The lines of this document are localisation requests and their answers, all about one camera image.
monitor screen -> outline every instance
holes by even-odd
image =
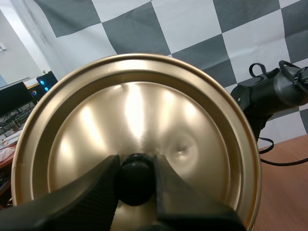
[[[4,116],[32,100],[33,97],[23,82],[1,88],[0,116]]]

wooden surface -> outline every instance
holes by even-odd
[[[276,144],[261,158],[293,162],[308,158],[308,135]],[[262,163],[262,194],[253,231],[308,231],[308,162],[290,167]]]
[[[12,153],[11,155],[9,155],[8,158],[6,158],[5,160],[3,160],[2,162],[0,162],[0,168],[3,168],[7,165],[9,165],[12,161],[13,161],[13,158],[14,158],[14,153]]]

black cable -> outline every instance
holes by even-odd
[[[308,161],[308,158],[299,160],[299,161],[295,161],[295,162],[289,162],[289,163],[275,163],[275,162],[271,162],[271,161],[267,161],[267,160],[263,160],[261,159],[261,162],[269,164],[269,165],[274,165],[274,166],[293,166],[293,165],[300,165],[302,163],[305,163]]]
[[[264,140],[264,141],[267,141],[267,142],[271,142],[271,146],[268,147],[267,149],[264,149],[264,150],[262,150],[262,151],[259,151],[259,154],[267,153],[267,152],[269,152],[270,150],[272,150],[272,149],[274,148],[274,141],[272,141],[271,139],[263,138],[263,137],[259,137],[259,139]]]
[[[272,150],[274,148],[274,141],[272,141],[271,139],[263,138],[263,137],[259,137],[259,139],[272,143],[272,145],[269,148],[267,148],[265,150],[262,150],[262,151],[259,151],[260,154],[267,153],[267,152],[269,152],[270,150]],[[289,162],[289,163],[275,163],[275,162],[271,162],[271,161],[268,161],[268,160],[264,160],[262,158],[260,160],[261,160],[261,162],[266,163],[268,165],[282,166],[282,167],[284,167],[284,166],[300,165],[302,163],[308,162],[308,158],[305,158],[305,159],[302,159],[302,160],[298,160],[298,161],[294,161],[294,162]]]

metal can lid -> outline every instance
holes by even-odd
[[[256,218],[260,162],[248,122],[213,78],[182,61],[126,54],[88,64],[37,104],[16,148],[15,205],[77,179],[108,155],[164,154],[192,187]],[[155,220],[155,202],[119,203],[111,230]]]

